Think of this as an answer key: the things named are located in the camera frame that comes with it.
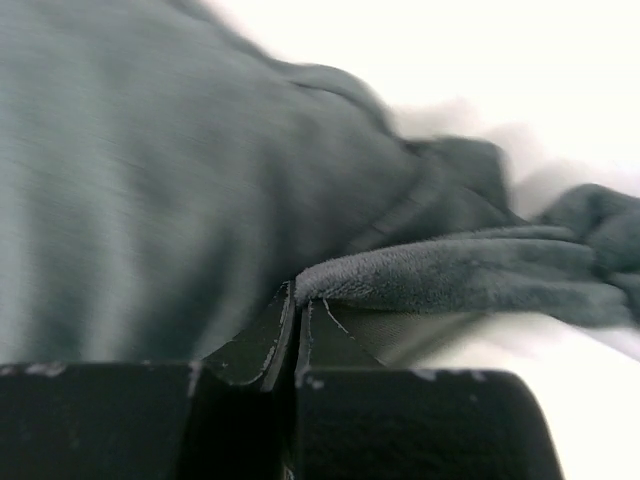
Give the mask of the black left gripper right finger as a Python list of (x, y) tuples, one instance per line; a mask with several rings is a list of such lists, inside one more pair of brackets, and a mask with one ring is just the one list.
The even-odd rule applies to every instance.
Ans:
[(380, 369), (382, 363), (366, 351), (334, 318), (325, 301), (311, 301), (300, 314), (296, 372), (318, 369)]

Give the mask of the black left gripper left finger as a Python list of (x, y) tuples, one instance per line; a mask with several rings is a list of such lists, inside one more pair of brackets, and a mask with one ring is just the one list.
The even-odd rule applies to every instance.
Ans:
[(271, 391), (297, 351), (294, 283), (282, 284), (266, 308), (205, 358), (215, 377), (235, 389)]

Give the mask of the zebra and grey plush pillowcase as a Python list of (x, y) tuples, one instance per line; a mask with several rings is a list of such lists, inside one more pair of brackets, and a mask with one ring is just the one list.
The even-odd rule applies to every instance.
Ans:
[(532, 220), (501, 150), (405, 139), (351, 75), (197, 1), (1, 5), (1, 360), (192, 360), (288, 280), (428, 314), (639, 320), (639, 202)]

